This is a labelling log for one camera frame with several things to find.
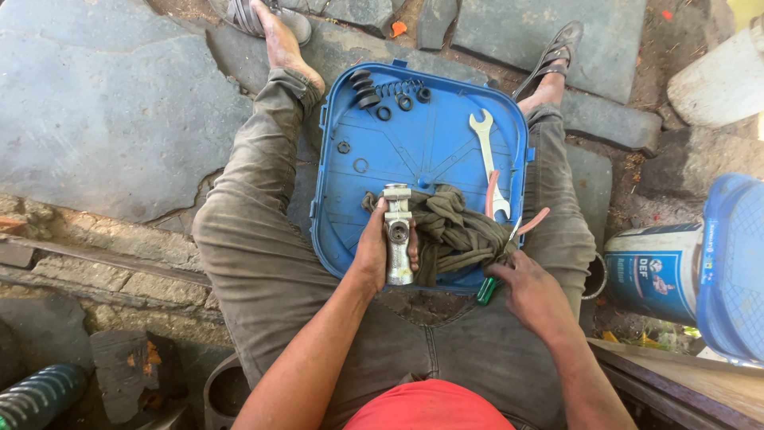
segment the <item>spring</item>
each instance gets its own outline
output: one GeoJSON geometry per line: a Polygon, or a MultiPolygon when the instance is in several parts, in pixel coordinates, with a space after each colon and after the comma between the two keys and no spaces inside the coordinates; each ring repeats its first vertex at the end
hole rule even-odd
{"type": "Polygon", "coordinates": [[[409,79],[383,83],[382,85],[377,85],[375,89],[380,97],[392,97],[396,94],[416,94],[424,86],[425,83],[421,80],[409,79]]]}
{"type": "Polygon", "coordinates": [[[45,367],[0,393],[0,428],[41,430],[79,399],[85,388],[85,373],[79,367],[45,367]]]}

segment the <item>sandal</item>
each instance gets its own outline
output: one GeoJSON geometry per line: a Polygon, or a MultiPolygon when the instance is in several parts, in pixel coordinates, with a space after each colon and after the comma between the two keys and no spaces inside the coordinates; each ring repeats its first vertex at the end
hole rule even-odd
{"type": "Polygon", "coordinates": [[[568,68],[573,63],[573,53],[581,42],[581,37],[584,35],[584,25],[579,21],[570,21],[567,23],[557,34],[552,38],[552,41],[546,45],[546,49],[541,54],[541,59],[536,65],[536,68],[530,73],[530,75],[517,87],[512,93],[512,98],[515,101],[524,99],[530,92],[523,94],[523,91],[529,87],[531,82],[534,82],[533,89],[539,85],[541,78],[547,73],[560,73],[564,77],[568,77],[568,68]],[[568,64],[552,64],[555,60],[567,60],[568,64]]]}
{"type": "MultiPolygon", "coordinates": [[[[260,23],[257,13],[252,9],[250,1],[259,2],[260,0],[230,0],[227,8],[225,8],[225,0],[210,0],[210,4],[226,24],[246,34],[265,37],[263,25],[260,23]]],[[[310,41],[312,29],[308,18],[292,9],[281,8],[278,0],[267,0],[265,3],[270,11],[294,33],[297,43],[301,47],[310,41]]]]}

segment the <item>cloth rag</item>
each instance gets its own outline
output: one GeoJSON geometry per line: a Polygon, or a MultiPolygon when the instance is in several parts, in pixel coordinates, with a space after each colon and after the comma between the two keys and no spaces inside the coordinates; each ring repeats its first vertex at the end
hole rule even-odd
{"type": "MultiPolygon", "coordinates": [[[[368,213],[374,212],[379,197],[367,191],[361,201],[368,213]]],[[[414,283],[435,286],[438,273],[453,272],[480,264],[484,269],[517,249],[509,241],[513,226],[497,223],[484,214],[465,207],[465,196],[448,184],[435,186],[435,193],[411,190],[409,209],[419,237],[419,271],[414,283]]]]}

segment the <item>open-end wrench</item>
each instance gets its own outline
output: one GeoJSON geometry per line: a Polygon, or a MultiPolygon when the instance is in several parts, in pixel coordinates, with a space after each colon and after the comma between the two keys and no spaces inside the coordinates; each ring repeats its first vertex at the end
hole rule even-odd
{"type": "MultiPolygon", "coordinates": [[[[483,122],[475,120],[475,115],[470,114],[470,127],[477,133],[477,138],[480,139],[480,149],[483,153],[483,163],[485,164],[485,177],[490,182],[490,174],[494,171],[494,157],[490,153],[490,127],[494,124],[494,117],[486,110],[481,109],[485,119],[483,122]]],[[[504,197],[499,191],[499,185],[494,187],[494,214],[502,210],[507,219],[511,215],[510,202],[504,200],[504,197]]]]}

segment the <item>foot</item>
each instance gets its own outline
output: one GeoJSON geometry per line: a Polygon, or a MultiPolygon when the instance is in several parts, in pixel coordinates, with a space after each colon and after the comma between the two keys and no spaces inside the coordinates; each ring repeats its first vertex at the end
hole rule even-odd
{"type": "MultiPolygon", "coordinates": [[[[568,61],[564,59],[554,60],[552,64],[567,65],[568,61]]],[[[520,100],[517,105],[523,114],[528,113],[536,106],[547,102],[562,102],[562,91],[565,89],[565,76],[561,73],[547,73],[541,79],[541,83],[536,88],[536,91],[526,99],[520,100]]]]}
{"type": "Polygon", "coordinates": [[[299,54],[299,45],[294,33],[260,0],[251,0],[250,5],[257,13],[265,31],[270,67],[288,67],[297,70],[313,82],[323,94],[326,88],[324,80],[299,54]]]}

